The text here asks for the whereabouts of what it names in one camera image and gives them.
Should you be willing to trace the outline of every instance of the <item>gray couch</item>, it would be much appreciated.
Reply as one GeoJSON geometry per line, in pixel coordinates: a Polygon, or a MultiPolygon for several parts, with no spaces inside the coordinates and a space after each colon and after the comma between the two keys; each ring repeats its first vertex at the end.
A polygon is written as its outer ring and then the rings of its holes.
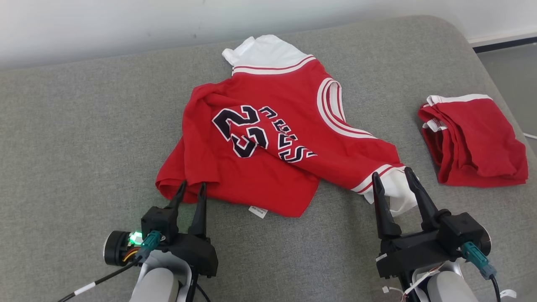
{"type": "MultiPolygon", "coordinates": [[[[528,148],[526,185],[445,186],[420,133],[416,113],[428,95],[480,93],[494,98],[526,143],[461,33],[418,16],[280,37],[340,81],[347,122],[395,144],[438,207],[467,211],[487,228],[500,287],[528,298],[537,284],[534,154],[528,148]]],[[[139,228],[150,206],[166,204],[154,181],[181,136],[183,108],[195,86],[230,76],[221,52],[239,43],[0,73],[1,301],[56,301],[116,269],[103,261],[104,240],[112,230],[139,228]]],[[[193,210],[181,206],[182,230],[193,210]]],[[[213,302],[401,298],[381,290],[399,284],[378,276],[374,209],[355,193],[321,182],[300,218],[260,219],[216,200],[207,215],[220,266],[200,284],[213,302]]],[[[404,232],[419,229],[416,208],[396,220],[404,232]]],[[[138,272],[73,301],[128,301],[138,272]]],[[[480,301],[493,301],[489,281],[470,264],[463,273],[480,301]]]]}

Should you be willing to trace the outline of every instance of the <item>folded red shorts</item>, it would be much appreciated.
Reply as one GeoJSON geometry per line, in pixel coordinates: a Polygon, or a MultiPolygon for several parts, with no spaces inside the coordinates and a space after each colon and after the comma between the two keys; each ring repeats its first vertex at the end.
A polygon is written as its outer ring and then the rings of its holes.
{"type": "Polygon", "coordinates": [[[481,188],[526,183],[526,146],[489,96],[429,96],[418,116],[440,166],[440,183],[481,188]]]}

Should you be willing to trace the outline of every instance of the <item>green led light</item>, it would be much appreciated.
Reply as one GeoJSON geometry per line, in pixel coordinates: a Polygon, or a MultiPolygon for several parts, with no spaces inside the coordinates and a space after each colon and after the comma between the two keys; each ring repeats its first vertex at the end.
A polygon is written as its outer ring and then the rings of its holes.
{"type": "Polygon", "coordinates": [[[140,246],[142,245],[143,239],[142,239],[142,233],[140,232],[133,232],[132,235],[129,237],[129,242],[132,245],[140,246]]]}

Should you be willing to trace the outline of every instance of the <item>white wall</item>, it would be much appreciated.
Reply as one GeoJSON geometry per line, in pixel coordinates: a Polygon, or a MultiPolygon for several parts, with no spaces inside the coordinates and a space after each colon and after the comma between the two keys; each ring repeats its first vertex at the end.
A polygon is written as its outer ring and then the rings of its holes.
{"type": "Polygon", "coordinates": [[[427,14],[474,46],[537,36],[536,0],[0,0],[0,69],[427,14]]]}

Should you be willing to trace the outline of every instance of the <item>floor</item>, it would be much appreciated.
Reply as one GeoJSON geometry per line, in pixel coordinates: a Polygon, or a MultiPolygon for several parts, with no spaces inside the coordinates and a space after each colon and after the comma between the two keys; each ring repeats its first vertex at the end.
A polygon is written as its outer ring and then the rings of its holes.
{"type": "MultiPolygon", "coordinates": [[[[479,53],[522,131],[537,135],[537,43],[479,53]]],[[[537,154],[537,140],[527,139],[537,154]]]]}

